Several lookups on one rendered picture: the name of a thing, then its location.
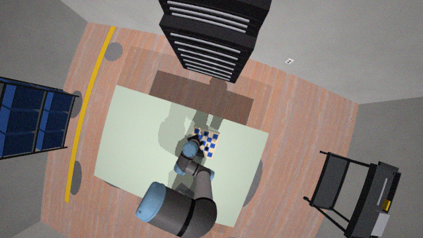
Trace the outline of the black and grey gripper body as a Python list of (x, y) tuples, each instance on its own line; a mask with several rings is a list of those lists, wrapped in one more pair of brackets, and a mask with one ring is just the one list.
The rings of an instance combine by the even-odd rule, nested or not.
[[(192, 137), (193, 137), (193, 138), (192, 138)], [(189, 139), (189, 141), (190, 141), (191, 139), (195, 139), (195, 140), (197, 140), (197, 141), (199, 142), (200, 146), (202, 145), (202, 144), (201, 144), (201, 142), (200, 142), (200, 140), (199, 140), (199, 136), (198, 136), (198, 134), (196, 134), (195, 136), (192, 136), (192, 137), (190, 137), (190, 139), (189, 139), (189, 138), (187, 138), (187, 139)]]

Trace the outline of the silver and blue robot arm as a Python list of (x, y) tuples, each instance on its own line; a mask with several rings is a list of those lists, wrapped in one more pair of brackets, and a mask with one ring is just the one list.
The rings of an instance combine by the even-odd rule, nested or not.
[(217, 218), (211, 184), (215, 173), (194, 162), (195, 155), (198, 160), (204, 158), (199, 142), (191, 139), (184, 144), (174, 166), (179, 175), (196, 177), (194, 199), (152, 182), (136, 210), (137, 218), (180, 238), (199, 238), (210, 231)]

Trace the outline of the blue and cream checkered chessboard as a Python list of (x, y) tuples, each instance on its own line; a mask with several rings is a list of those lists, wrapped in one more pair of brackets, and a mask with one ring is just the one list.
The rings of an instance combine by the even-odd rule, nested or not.
[[(202, 134), (200, 133), (201, 131), (203, 132)], [(206, 136), (205, 133), (207, 133)], [(198, 134), (200, 140), (204, 142), (204, 144), (200, 146), (204, 157), (213, 159), (220, 134), (194, 126), (191, 137), (195, 136), (196, 134)], [(206, 147), (208, 147), (207, 151), (205, 150)]]

